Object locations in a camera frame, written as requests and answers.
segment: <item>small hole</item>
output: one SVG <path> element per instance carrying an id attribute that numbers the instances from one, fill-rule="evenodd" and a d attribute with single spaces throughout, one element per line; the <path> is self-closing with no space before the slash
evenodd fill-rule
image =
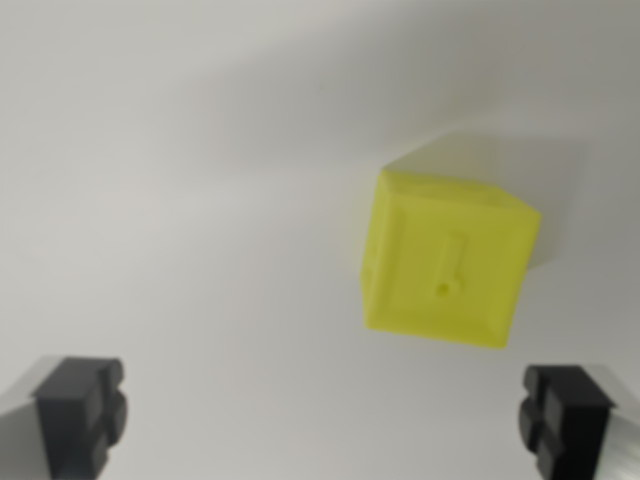
<path id="1" fill-rule="evenodd" d="M 440 285 L 438 285 L 438 288 L 436 289 L 436 295 L 440 298 L 444 298 L 448 296 L 450 292 L 451 292 L 451 288 L 446 283 L 441 283 Z"/>

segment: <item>black rubber pad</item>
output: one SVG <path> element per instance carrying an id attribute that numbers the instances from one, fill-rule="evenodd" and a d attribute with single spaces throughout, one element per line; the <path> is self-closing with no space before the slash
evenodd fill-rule
<path id="1" fill-rule="evenodd" d="M 615 405 L 579 366 L 532 366 L 520 435 L 545 480 L 592 480 Z"/>
<path id="2" fill-rule="evenodd" d="M 53 479 L 98 477 L 124 431 L 123 378 L 119 360 L 66 358 L 33 392 Z"/>

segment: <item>3d printed cube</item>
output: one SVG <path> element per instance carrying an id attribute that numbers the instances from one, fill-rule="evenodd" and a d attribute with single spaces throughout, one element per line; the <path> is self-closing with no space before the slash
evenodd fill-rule
<path id="1" fill-rule="evenodd" d="M 366 325 L 505 346 L 539 223 L 496 186 L 383 170 L 361 272 Z"/>

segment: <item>white backdrop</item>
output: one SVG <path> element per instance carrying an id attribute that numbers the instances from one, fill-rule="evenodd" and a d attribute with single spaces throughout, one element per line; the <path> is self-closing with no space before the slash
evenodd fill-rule
<path id="1" fill-rule="evenodd" d="M 635 0 L 0 0 L 0 387 L 120 356 L 105 480 L 538 478 L 527 364 L 640 390 L 639 23 Z M 362 327 L 377 172 L 443 134 L 403 161 L 545 214 L 504 351 Z"/>

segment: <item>white surface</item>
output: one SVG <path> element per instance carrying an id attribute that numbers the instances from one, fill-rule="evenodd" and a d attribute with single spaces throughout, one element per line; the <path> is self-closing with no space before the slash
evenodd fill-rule
<path id="1" fill-rule="evenodd" d="M 121 356 L 105 480 L 537 478 L 526 364 L 640 386 L 639 23 L 634 0 L 0 1 L 0 379 Z M 559 247 L 509 347 L 366 331 L 378 169 L 475 130 L 524 139 L 494 173 Z"/>

